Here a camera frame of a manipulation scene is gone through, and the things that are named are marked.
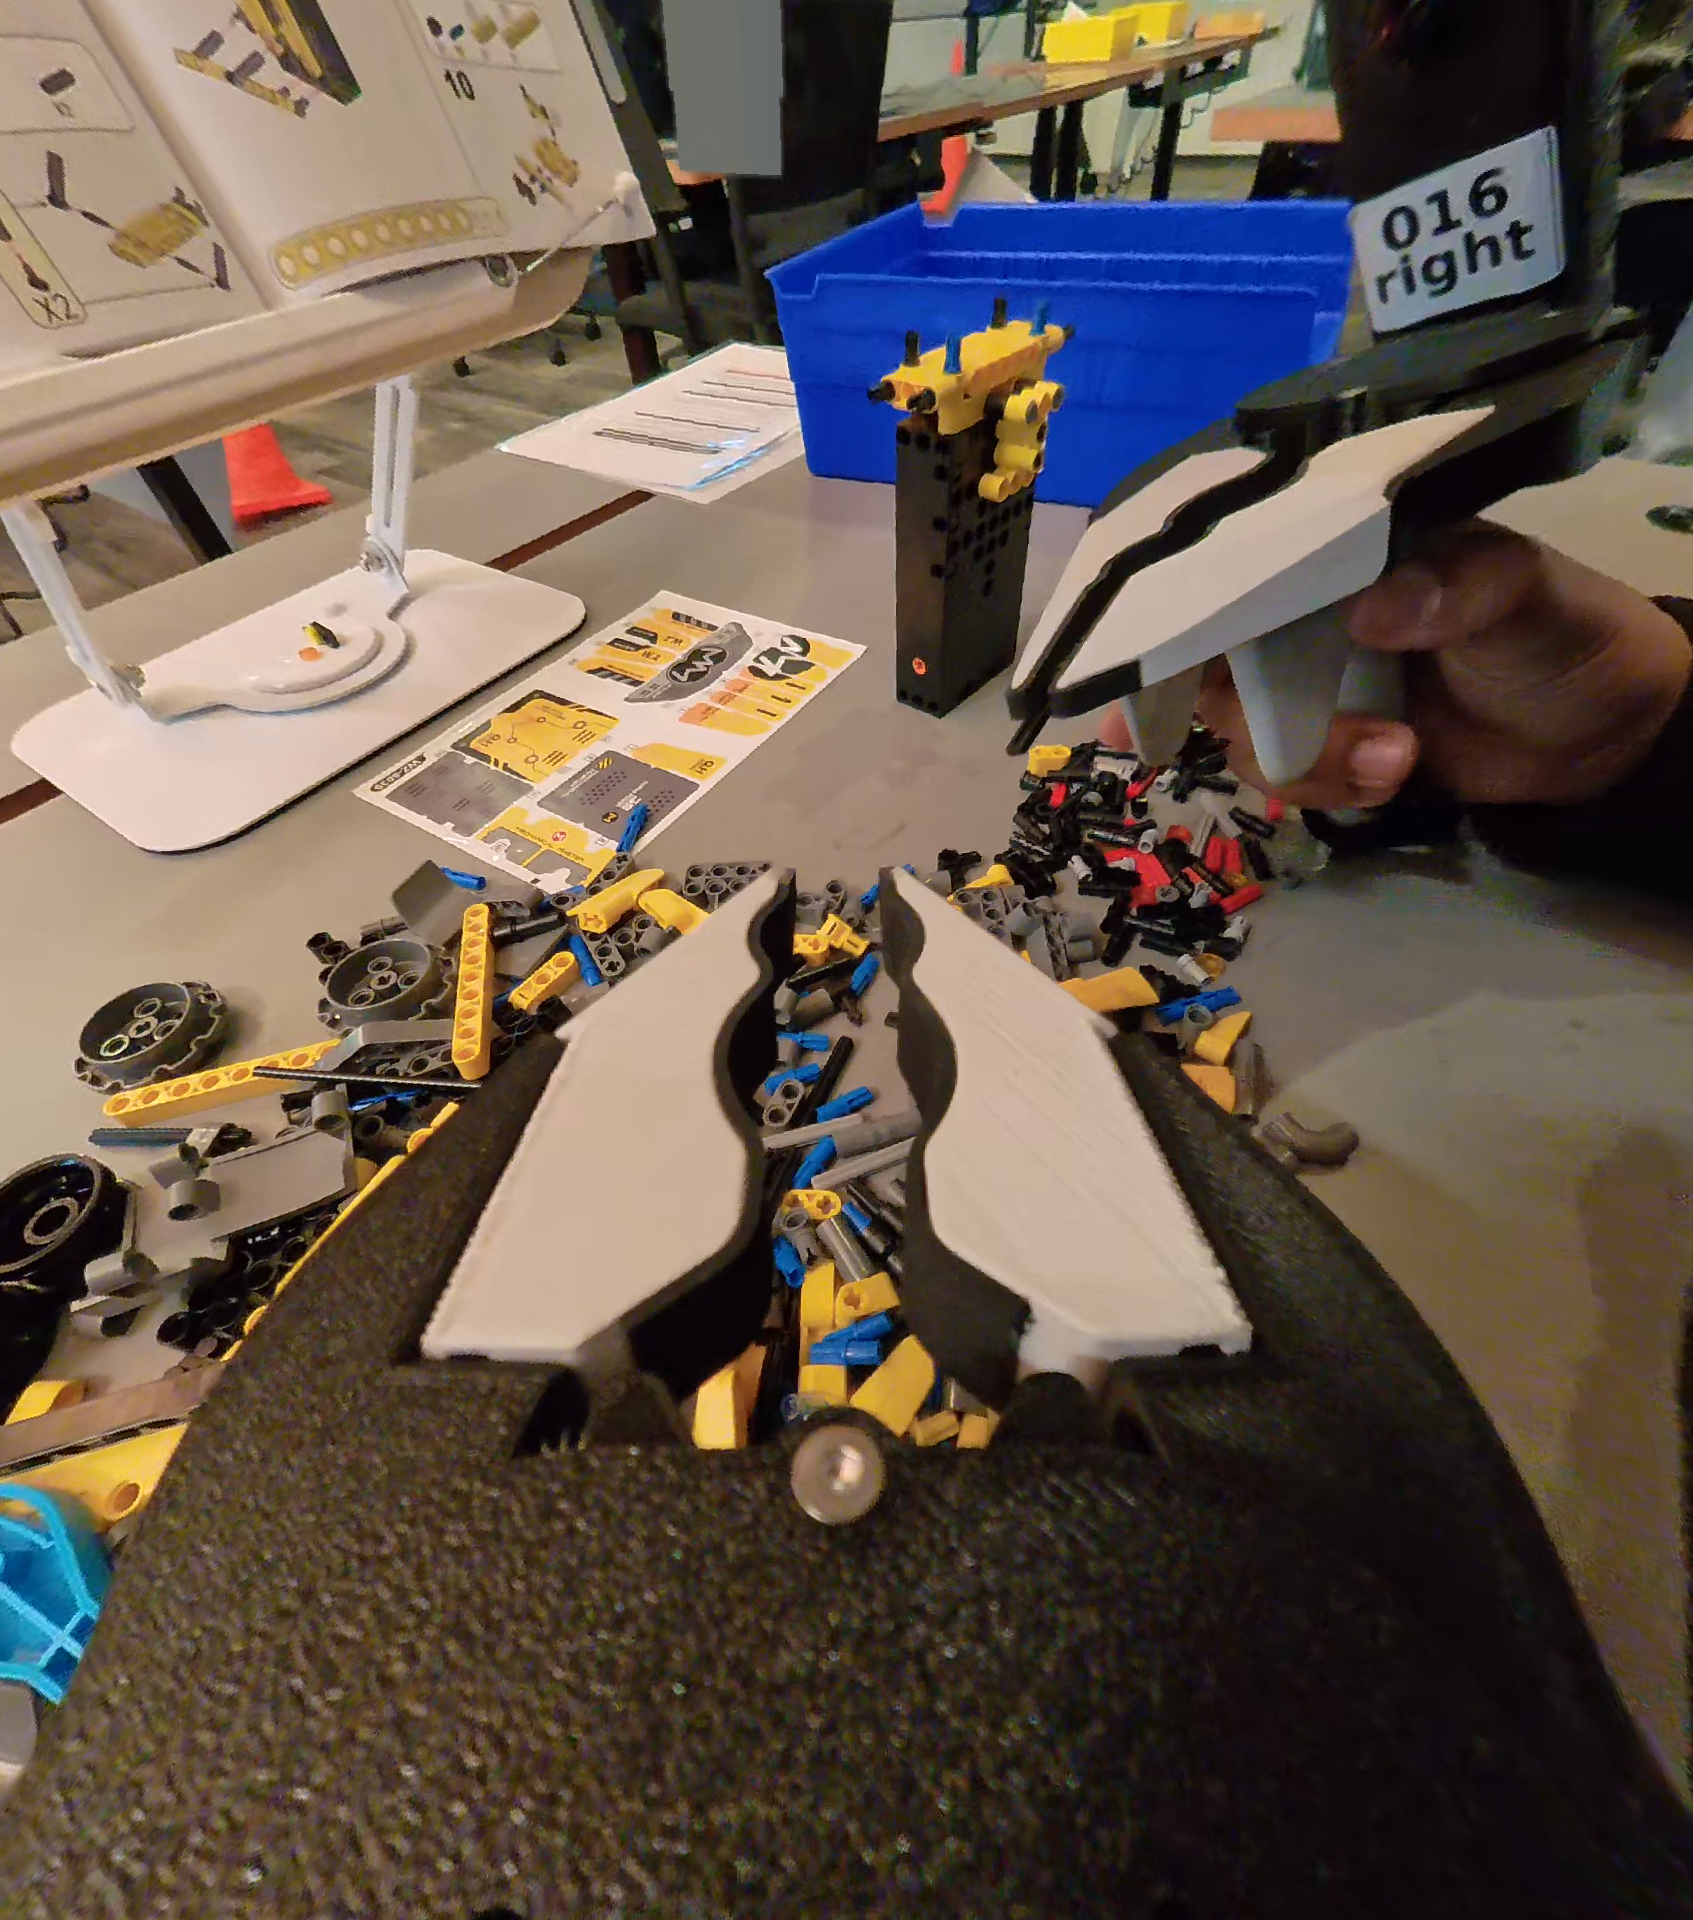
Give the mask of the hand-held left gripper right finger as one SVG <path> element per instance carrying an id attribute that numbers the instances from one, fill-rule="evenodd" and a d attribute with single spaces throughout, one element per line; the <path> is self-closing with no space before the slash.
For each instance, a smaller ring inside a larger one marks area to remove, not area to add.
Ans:
<path id="1" fill-rule="evenodd" d="M 1099 1010 L 921 879 L 880 876 L 908 1153 L 908 1327 L 964 1387 L 1246 1352 L 1252 1331 Z"/>

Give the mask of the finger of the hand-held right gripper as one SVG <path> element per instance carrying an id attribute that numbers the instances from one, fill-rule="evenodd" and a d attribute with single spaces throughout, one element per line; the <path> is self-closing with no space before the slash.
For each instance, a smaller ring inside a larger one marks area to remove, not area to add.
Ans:
<path id="1" fill-rule="evenodd" d="M 1205 665 L 1227 659 L 1254 760 L 1318 760 L 1353 654 L 1343 605 L 1388 569 L 1397 493 L 1482 443 L 1498 413 L 1473 404 L 1327 443 L 1287 486 L 1118 587 L 1070 594 L 1065 563 L 1011 669 L 1011 751 L 1051 716 L 1123 702 L 1137 751 L 1162 758 L 1168 717 L 1188 716 Z"/>
<path id="2" fill-rule="evenodd" d="M 1109 498 L 1070 556 L 1070 594 L 1118 587 L 1146 567 L 1188 551 L 1224 516 L 1269 498 L 1307 461 L 1300 445 L 1213 443 Z"/>

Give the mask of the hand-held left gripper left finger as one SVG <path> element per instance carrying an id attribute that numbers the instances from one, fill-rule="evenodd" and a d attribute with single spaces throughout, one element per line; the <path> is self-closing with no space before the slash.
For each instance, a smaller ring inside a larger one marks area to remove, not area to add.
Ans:
<path id="1" fill-rule="evenodd" d="M 690 1395 L 770 1295 L 750 1094 L 777 1060 L 796 875 L 765 869 L 573 1016 L 421 1337 L 427 1359 L 642 1370 Z"/>

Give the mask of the pile of toy building pieces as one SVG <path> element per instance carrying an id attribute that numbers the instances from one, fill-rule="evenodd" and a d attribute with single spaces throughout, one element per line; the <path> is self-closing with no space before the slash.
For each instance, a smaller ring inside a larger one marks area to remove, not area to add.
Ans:
<path id="1" fill-rule="evenodd" d="M 1187 751 L 1187 763 L 1161 773 L 1128 755 L 1036 748 L 1000 859 L 973 872 L 976 853 L 946 851 L 928 881 L 1081 1002 L 1116 1014 L 1154 1009 L 1187 1076 L 1242 1114 L 1249 1020 L 1236 988 L 1213 978 L 1242 946 L 1242 913 L 1274 876 L 1280 807 L 1162 823 L 1154 797 L 1233 788 L 1217 744 L 1195 734 Z M 84 1292 L 58 1295 L 58 1327 L 127 1333 L 172 1290 L 183 1302 L 160 1335 L 178 1366 L 224 1360 L 319 1232 L 526 1038 L 704 924 L 760 872 L 758 862 L 701 865 L 670 889 L 661 871 L 619 849 L 598 875 L 603 907 L 573 910 L 433 872 L 453 931 L 421 931 L 411 907 L 356 945 L 313 939 L 344 1016 L 336 1032 L 116 1088 L 91 1134 L 103 1155 L 58 1151 L 106 1163 L 132 1187 L 124 1246 L 92 1261 Z M 834 987 L 860 1005 L 880 973 L 880 934 L 863 926 L 876 905 L 876 886 L 829 883 L 800 897 L 795 976 L 777 1000 L 781 1050 L 750 1094 L 768 1181 L 786 1187 L 767 1210 L 773 1308 L 763 1335 L 706 1384 L 692 1414 L 700 1446 L 742 1444 L 758 1391 L 786 1356 L 789 1325 L 796 1359 L 779 1418 L 856 1404 L 889 1414 L 919 1446 L 985 1444 L 992 1416 L 942 1383 L 908 1331 L 908 1198 L 867 1186 L 900 1173 L 917 1120 L 867 1120 L 874 1092 L 845 1084 L 854 1036 L 818 1028 Z M 144 1159 L 119 1170 L 106 1153 Z M 84 1393 L 82 1378 L 41 1370 L 0 1425 L 79 1404 Z"/>

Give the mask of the person's right hand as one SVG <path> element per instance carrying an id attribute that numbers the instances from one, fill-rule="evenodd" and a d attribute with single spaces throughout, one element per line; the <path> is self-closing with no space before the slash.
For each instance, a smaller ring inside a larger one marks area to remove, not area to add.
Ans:
<path id="1" fill-rule="evenodd" d="M 1404 661 L 1406 712 L 1339 712 L 1301 777 L 1254 773 L 1297 805 L 1379 805 L 1411 773 L 1465 804 L 1576 804 L 1648 753 L 1693 675 L 1668 609 L 1484 521 L 1362 589 L 1348 624 Z"/>

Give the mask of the large blue plastic bin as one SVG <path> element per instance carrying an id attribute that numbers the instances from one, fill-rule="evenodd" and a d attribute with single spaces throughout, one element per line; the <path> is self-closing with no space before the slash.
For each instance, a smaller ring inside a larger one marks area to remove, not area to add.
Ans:
<path id="1" fill-rule="evenodd" d="M 767 270 L 811 472 L 884 485 L 900 418 L 869 388 L 908 332 L 942 347 L 1045 308 L 1073 327 L 1042 503 L 1091 508 L 1242 395 L 1337 350 L 1353 275 L 1343 201 L 911 204 Z"/>

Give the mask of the black and yellow toy tower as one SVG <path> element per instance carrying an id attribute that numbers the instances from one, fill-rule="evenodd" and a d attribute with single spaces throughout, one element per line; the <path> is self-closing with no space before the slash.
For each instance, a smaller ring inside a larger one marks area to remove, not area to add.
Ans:
<path id="1" fill-rule="evenodd" d="M 896 698 L 933 717 L 1015 659 L 1034 485 L 1065 388 L 1049 376 L 1072 330 L 1045 306 L 926 347 L 869 388 L 896 415 Z"/>

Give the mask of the wooden office desk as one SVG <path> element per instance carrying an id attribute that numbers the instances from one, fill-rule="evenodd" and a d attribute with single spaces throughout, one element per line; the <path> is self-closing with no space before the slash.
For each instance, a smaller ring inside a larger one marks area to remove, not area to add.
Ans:
<path id="1" fill-rule="evenodd" d="M 1168 42 L 1138 43 L 1115 60 L 1017 60 L 973 75 L 884 91 L 876 147 L 964 138 L 981 147 L 1002 125 L 1031 125 L 1026 189 L 1039 201 L 1093 197 L 1171 197 L 1181 149 L 1195 108 L 1235 88 L 1251 73 L 1254 56 L 1291 38 L 1291 28 L 1244 9 L 1218 11 Z M 1088 117 L 1103 100 L 1130 110 L 1130 157 L 1096 163 Z"/>

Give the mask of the yellow and grey sticker sheet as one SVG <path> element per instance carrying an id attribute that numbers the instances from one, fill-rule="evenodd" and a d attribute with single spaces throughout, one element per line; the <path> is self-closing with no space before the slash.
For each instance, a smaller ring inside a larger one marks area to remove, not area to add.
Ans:
<path id="1" fill-rule="evenodd" d="M 548 892 L 595 879 L 642 811 L 644 847 L 851 675 L 864 646 L 661 590 L 355 795 L 460 869 Z"/>

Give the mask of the printed paper sheet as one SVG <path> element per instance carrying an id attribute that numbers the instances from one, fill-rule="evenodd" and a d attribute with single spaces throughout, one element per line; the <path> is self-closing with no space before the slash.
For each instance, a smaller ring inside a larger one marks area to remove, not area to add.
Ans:
<path id="1" fill-rule="evenodd" d="M 708 504 L 804 459 L 786 347 L 727 343 L 498 451 L 621 490 Z"/>

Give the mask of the white book stand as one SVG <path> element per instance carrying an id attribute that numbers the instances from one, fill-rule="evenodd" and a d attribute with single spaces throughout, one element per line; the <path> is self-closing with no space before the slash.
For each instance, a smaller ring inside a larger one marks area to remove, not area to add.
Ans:
<path id="1" fill-rule="evenodd" d="M 573 637 L 565 589 L 409 541 L 413 370 L 561 315 L 588 270 L 578 241 L 646 213 L 619 171 L 580 189 L 558 245 L 398 275 L 106 358 L 0 380 L 0 521 L 87 690 L 11 748 L 132 846 L 224 844 Z M 113 659 L 53 547 L 38 497 L 204 443 L 291 402 L 374 386 L 373 489 L 355 563 L 142 665 Z M 306 666 L 319 619 L 344 642 Z"/>

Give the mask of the open instruction booklet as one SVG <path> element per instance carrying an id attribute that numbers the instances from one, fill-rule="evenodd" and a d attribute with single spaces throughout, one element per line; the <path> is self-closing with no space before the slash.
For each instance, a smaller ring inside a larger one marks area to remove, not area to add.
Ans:
<path id="1" fill-rule="evenodd" d="M 651 232 L 571 3 L 0 3 L 0 376 Z"/>

